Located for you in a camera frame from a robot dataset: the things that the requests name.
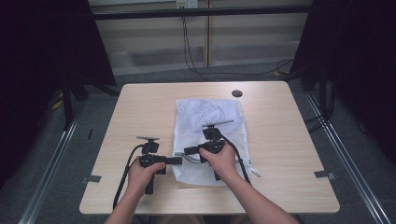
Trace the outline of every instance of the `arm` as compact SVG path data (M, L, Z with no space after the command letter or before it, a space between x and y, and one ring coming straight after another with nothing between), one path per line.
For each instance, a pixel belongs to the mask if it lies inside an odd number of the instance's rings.
M230 145L226 144L219 154L210 153L203 148L200 149L200 154L230 188L253 223L297 223L285 210L259 193L238 174L235 153Z
M145 194L145 188L152 175L164 167L165 163L158 162L149 167L143 168L140 166L139 161L135 161L128 173L128 187L116 208L106 220L106 224L130 224L134 217L134 210L136 209L140 198Z

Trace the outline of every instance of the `person's left hand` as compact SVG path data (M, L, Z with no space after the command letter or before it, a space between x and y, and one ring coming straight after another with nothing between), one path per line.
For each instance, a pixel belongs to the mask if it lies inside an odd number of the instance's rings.
M128 172L128 187L125 193L137 194L142 197L145 194L145 188L149 184L151 177L155 172L163 169L166 164L164 162L157 162L145 168L140 166L138 158L136 160Z

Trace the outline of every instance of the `wire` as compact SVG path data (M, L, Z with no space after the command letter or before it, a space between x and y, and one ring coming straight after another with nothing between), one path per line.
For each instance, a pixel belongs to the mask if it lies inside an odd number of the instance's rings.
M294 216L296 217L297 222L298 222L299 224L304 224L303 220L300 218L299 215L294 215Z
M125 169L124 169L124 173L122 174L122 179L121 179L120 184L119 184L119 188L117 189L116 196L114 197L113 209L116 208L117 203L119 202L119 197L120 197L120 194L121 194L123 185L124 185L124 183L125 183L126 176L128 175L128 172L129 172L129 170L131 169L131 166L137 161L137 160L134 160L134 161L132 162L132 164L130 165L129 163L131 162L132 156L134 155L134 152L135 152L138 148L140 148L140 147L143 147L143 145L139 145L139 146L135 147L135 148L132 150L131 155L130 155L129 158L128 158L128 161L126 162Z
M319 129L321 126L327 124L330 121L330 117L332 116L332 112L334 111L335 94L336 94L336 90L335 90L334 85L332 85L332 94L330 96L330 102L329 102L329 105L327 106L327 110L324 111L324 113L322 112L321 115L319 115L315 118L308 119L308 120L304 121L305 123L308 123L315 119L321 119L316 125L314 125L313 127L311 127L308 130L309 133L314 132L315 130Z
M217 132L210 130L210 132L214 134L218 134ZM245 169L245 164L244 161L242 160L241 156L239 155L238 148L230 141L228 138L226 138L222 133L220 133L221 137L230 144L231 147L233 147L233 151L235 152L236 157L238 158L239 164L241 164L241 169L242 169L242 174L244 175L245 180L251 185L250 180L248 178L248 173L247 170Z
M288 63L291 63L294 61L294 59L284 59L281 60L279 62L276 63L276 68L266 71L266 72L260 72L260 73L232 73L232 72L221 72L221 73L217 73L217 72L200 72L198 71L198 69L195 67L195 64L193 62L192 59L192 55L191 55L191 48L190 48L190 41L189 41L189 36L187 33L187 23L186 23L186 18L182 17L182 21L183 21L183 36L184 36L184 60L186 62L186 65L189 67L189 69L193 72L198 74L201 78L205 79L205 80L209 80L209 81L214 81L210 78L204 77L203 75L238 75L238 76L259 76L259 75L265 75L265 74L269 74L269 73L273 73L276 71L279 71L279 69L285 65L287 65ZM190 60L191 60L191 65L190 66L188 60L187 60L187 51L189 52L190 55Z

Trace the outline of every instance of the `metal frame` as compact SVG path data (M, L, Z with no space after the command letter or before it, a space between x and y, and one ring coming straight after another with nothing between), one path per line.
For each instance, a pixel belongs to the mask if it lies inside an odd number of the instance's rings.
M89 17L101 21L101 20L123 20L123 19L145 19L145 18L169 18L169 17L307 13L312 10L314 9L311 6L226 7L226 8L212 7L212 8L146 10L146 11L96 12Z
M306 96L315 114L317 116L320 116L321 113L317 98L312 93L308 93ZM372 214L375 223L391 224L391 221L389 220L381 202L378 200L375 193L364 179L358 166L350 157L349 153L347 152L347 148L344 146L332 124L328 120L326 121L323 117L318 117L318 119L322 124L323 130L329 137L329 140L332 142L332 146L334 147L335 152L340 158L340 161L344 164L344 167L346 168L349 177L351 178L356 189L361 195L361 198L363 199L364 203Z
M32 196L32 199L26 205L25 210L21 216L19 224L25 223L35 223L35 219L38 216L38 213L41 209L41 206L46 199L48 192L50 191L50 184L52 180L55 178L55 175L58 171L59 164L61 163L62 157L66 152L67 145L70 142L70 139L73 136L74 130L77 127L78 119L81 114L81 111L85 105L85 102L82 102L79 105L78 112L70 124L70 127L67 130L64 130L61 140L58 143L58 146L55 149L54 154L49 162L49 166L47 167L46 172L38 184L37 189L35 190L35 194Z

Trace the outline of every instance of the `wall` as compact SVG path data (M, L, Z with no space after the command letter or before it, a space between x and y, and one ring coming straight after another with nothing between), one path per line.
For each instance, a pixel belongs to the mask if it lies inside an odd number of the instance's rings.
M93 12L176 8L176 1L130 2L110 4L91 0L90 4ZM201 0L198 3L199 7L267 7L309 5L311 1ZM186 18L194 64L202 67L293 58L305 20L305 13ZM98 21L97 26L114 75L187 68L181 18Z

